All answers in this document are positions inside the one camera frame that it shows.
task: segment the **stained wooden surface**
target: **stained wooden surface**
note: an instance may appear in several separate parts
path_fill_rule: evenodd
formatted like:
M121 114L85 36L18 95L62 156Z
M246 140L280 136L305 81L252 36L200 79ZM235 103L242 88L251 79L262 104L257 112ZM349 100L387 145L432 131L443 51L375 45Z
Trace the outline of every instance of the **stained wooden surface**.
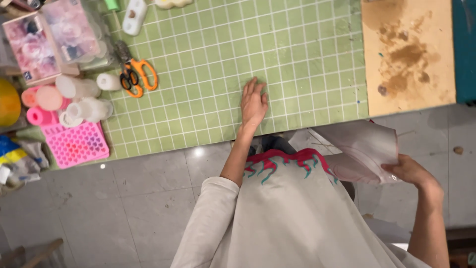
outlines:
M455 103L451 1L361 3L369 115Z

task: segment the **green tiled tabletop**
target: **green tiled tabletop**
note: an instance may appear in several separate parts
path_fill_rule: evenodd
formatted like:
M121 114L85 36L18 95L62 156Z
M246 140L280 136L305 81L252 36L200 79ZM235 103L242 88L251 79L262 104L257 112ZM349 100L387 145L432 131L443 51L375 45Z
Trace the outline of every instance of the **green tiled tabletop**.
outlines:
M256 135L368 117L359 0L195 0L170 10L146 1L136 37L119 30L103 1L90 2L113 39L159 77L139 99L102 92L114 105L102 123L108 159L234 139L241 88L253 76L269 94ZM128 1L119 2L122 21Z

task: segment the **wooden chair leg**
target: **wooden chair leg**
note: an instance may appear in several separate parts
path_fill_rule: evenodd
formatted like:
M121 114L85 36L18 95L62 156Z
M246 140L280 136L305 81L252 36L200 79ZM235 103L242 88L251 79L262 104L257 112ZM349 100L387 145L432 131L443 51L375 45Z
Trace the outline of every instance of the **wooden chair leg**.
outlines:
M10 265L16 257L23 254L25 254L25 248L17 247L14 251L6 254L5 256L2 256L2 258L0 259L0 268L4 268L7 265Z
M44 251L38 253L33 259L27 261L27 263L25 263L25 265L23 265L21 268L35 267L42 260L46 259L51 253L53 253L53 251L55 251L59 246L61 246L61 244L63 244L62 238L54 240L48 245L48 247Z

